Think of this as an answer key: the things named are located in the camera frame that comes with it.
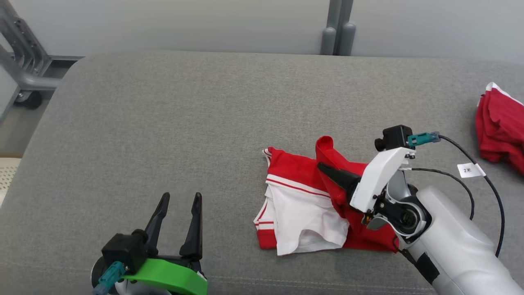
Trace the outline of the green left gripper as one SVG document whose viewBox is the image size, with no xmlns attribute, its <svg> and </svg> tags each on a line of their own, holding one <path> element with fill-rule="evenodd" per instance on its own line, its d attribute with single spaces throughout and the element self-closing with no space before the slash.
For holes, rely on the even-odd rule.
<svg viewBox="0 0 524 295">
<path fill-rule="evenodd" d="M 159 204 L 153 212 L 145 232 L 148 235 L 146 242 L 147 252 L 150 256 L 157 256 L 157 243 L 163 219 L 168 211 L 170 194 L 164 193 Z M 195 193 L 191 207 L 191 223 L 185 243 L 181 246 L 179 254 L 185 259 L 200 260 L 203 256 L 203 198 L 200 192 Z M 187 267 L 177 265 L 162 259 L 147 259 L 142 267 L 134 274 L 125 274 L 123 279 L 135 284 L 129 287 L 145 285 L 182 295 L 206 295 L 208 291 L 207 280 L 201 273 Z"/>
</svg>

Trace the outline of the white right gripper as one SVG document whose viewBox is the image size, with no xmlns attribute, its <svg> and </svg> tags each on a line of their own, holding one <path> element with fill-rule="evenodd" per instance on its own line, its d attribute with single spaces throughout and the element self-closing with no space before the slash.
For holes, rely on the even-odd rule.
<svg viewBox="0 0 524 295">
<path fill-rule="evenodd" d="M 368 163 L 362 176 L 325 163 L 318 163 L 317 168 L 343 189 L 346 201 L 350 201 L 352 208 L 366 213 L 374 209 L 374 196 L 380 195 L 393 174 L 402 164 L 408 163 L 406 156 L 411 157 L 415 154 L 416 150 L 404 147 L 379 152 Z"/>
</svg>

